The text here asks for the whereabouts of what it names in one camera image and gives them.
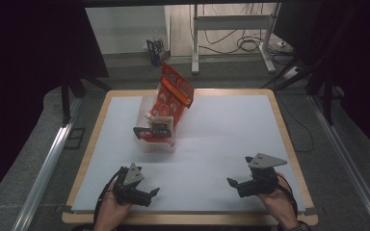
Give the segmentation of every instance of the plastic container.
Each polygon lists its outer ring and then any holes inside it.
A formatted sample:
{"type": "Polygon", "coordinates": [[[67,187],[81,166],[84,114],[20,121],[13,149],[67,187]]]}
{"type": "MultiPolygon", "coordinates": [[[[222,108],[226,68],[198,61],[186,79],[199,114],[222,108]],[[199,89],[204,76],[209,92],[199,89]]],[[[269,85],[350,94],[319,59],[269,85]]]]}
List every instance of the plastic container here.
{"type": "MultiPolygon", "coordinates": [[[[145,114],[152,108],[155,102],[156,94],[143,97],[138,112],[136,127],[148,127],[145,114]]],[[[172,131],[172,137],[167,142],[147,142],[138,140],[136,136],[134,136],[134,139],[145,153],[173,153],[175,150],[176,130],[172,131]]]]}

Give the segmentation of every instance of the metal rail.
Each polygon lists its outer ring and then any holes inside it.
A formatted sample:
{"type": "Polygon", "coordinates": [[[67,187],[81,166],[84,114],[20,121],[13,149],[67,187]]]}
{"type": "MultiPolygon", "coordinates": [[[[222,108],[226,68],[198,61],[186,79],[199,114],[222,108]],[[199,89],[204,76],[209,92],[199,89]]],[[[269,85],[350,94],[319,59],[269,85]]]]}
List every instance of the metal rail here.
{"type": "Polygon", "coordinates": [[[345,145],[339,138],[338,134],[335,132],[333,126],[329,125],[327,120],[323,116],[323,107],[316,96],[308,96],[310,102],[314,106],[314,111],[316,112],[318,119],[320,120],[324,130],[326,131],[327,136],[329,137],[332,146],[335,149],[335,152],[338,154],[338,157],[350,176],[351,181],[353,182],[354,187],[357,190],[359,197],[361,198],[366,210],[370,215],[370,189],[361,176],[360,172],[357,169],[357,166],[354,164],[353,159],[351,158],[350,153],[348,153],[345,145]]]}
{"type": "Polygon", "coordinates": [[[40,169],[39,175],[35,180],[35,183],[32,189],[29,192],[28,197],[26,198],[25,203],[23,204],[22,210],[20,211],[15,224],[13,226],[13,231],[20,231],[20,230],[28,230],[29,225],[35,215],[35,212],[39,206],[41,197],[46,190],[47,184],[50,180],[50,177],[53,173],[53,170],[59,160],[59,156],[62,153],[63,147],[65,146],[66,139],[68,134],[70,133],[71,127],[73,126],[73,122],[75,116],[77,115],[78,109],[80,107],[82,99],[75,98],[71,105],[71,118],[67,126],[62,127],[50,150],[44,160],[43,166],[40,169]]]}

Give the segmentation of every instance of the white metal stand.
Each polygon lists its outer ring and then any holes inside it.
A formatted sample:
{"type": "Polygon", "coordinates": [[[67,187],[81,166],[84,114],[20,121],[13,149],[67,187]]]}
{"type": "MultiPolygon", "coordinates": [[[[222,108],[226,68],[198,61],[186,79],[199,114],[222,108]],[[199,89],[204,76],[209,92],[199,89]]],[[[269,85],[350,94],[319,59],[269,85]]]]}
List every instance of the white metal stand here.
{"type": "Polygon", "coordinates": [[[267,52],[270,35],[275,26],[279,3],[275,4],[271,14],[267,15],[225,15],[198,16],[198,5],[194,5],[194,50],[192,53],[192,73],[199,73],[198,31],[214,30],[266,30],[259,50],[269,73],[276,73],[275,66],[267,52]]]}

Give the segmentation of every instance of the hand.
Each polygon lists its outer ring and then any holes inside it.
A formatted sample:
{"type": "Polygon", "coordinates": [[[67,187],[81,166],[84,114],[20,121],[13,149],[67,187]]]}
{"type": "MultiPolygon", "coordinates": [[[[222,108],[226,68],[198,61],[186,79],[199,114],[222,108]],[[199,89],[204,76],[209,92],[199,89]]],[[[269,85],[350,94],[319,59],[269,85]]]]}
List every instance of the hand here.
{"type": "MultiPolygon", "coordinates": [[[[290,192],[290,187],[284,180],[284,175],[278,172],[277,177],[278,183],[290,192]]],[[[300,226],[296,219],[293,206],[284,192],[275,189],[272,193],[259,194],[258,197],[261,199],[270,215],[281,224],[284,230],[290,230],[300,226]]]]}
{"type": "Polygon", "coordinates": [[[116,181],[110,184],[108,192],[105,193],[98,210],[97,221],[94,225],[95,231],[114,230],[124,220],[132,204],[119,204],[113,194],[116,181]]]}

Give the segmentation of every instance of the white board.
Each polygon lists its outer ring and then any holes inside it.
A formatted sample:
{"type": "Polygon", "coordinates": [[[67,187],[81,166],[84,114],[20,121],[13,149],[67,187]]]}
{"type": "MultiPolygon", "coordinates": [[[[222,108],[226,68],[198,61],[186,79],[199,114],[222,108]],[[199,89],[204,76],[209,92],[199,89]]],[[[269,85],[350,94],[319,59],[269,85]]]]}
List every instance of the white board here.
{"type": "MultiPolygon", "coordinates": [[[[138,190],[160,188],[151,212],[265,211],[256,196],[240,198],[226,178],[251,180],[246,156],[257,152],[288,161],[276,118],[267,95],[196,96],[177,129],[173,153],[144,153],[134,139],[133,127],[142,97],[113,97],[92,159],[72,211],[93,211],[96,200],[121,166],[142,167],[145,179],[138,190]]],[[[275,167],[287,178],[304,211],[303,198],[291,166],[275,167]]]]}

